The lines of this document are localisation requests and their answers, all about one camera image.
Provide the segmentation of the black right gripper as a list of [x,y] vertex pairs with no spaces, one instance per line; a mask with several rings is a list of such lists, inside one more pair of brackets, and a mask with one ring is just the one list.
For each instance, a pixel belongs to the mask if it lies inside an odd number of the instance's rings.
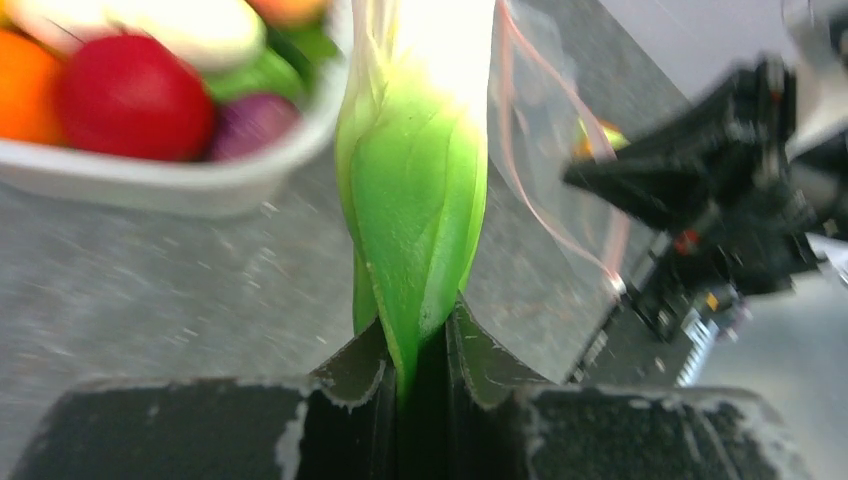
[[815,269],[808,235],[847,235],[847,127],[799,146],[799,72],[776,58],[733,69],[674,121],[565,168],[565,184],[664,233],[628,305],[664,340],[692,307],[722,312]]

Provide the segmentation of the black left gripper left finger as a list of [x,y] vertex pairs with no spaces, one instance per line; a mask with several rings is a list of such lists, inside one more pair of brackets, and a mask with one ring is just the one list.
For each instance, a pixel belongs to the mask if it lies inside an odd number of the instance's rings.
[[371,324],[302,376],[110,379],[64,393],[14,479],[392,479],[395,370]]

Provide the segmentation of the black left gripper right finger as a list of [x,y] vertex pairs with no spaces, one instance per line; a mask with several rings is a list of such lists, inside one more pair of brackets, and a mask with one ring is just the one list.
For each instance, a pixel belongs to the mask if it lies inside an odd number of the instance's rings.
[[464,304],[447,321],[451,479],[808,479],[778,412],[738,388],[565,386]]

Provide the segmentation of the clear zip top bag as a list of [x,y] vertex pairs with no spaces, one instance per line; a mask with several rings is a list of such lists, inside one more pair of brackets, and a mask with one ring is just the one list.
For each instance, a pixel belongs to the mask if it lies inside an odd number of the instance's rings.
[[554,19],[527,1],[495,4],[489,155],[565,261],[567,312],[594,325],[567,378],[586,382],[613,335],[608,319],[638,278],[654,236],[562,180],[565,169],[626,144],[580,96],[577,65]]

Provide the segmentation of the green leafy bok choy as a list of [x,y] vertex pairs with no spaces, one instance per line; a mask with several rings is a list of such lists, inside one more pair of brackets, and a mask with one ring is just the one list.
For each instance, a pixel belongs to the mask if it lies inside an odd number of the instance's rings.
[[335,143],[356,331],[379,321],[405,403],[465,288],[488,177],[491,1],[356,1]]

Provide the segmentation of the red tomato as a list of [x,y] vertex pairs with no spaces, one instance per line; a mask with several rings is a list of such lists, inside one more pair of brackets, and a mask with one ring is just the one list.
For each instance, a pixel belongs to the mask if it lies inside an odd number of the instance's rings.
[[200,75],[141,34],[85,42],[62,67],[55,100],[71,147],[114,156],[191,161],[216,122]]

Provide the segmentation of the white radish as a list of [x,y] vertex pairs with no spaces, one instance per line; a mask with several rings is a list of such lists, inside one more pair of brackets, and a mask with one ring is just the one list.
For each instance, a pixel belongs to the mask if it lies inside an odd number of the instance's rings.
[[246,1],[4,1],[18,28],[61,53],[119,33],[147,35],[202,73],[244,66],[264,49],[266,27]]

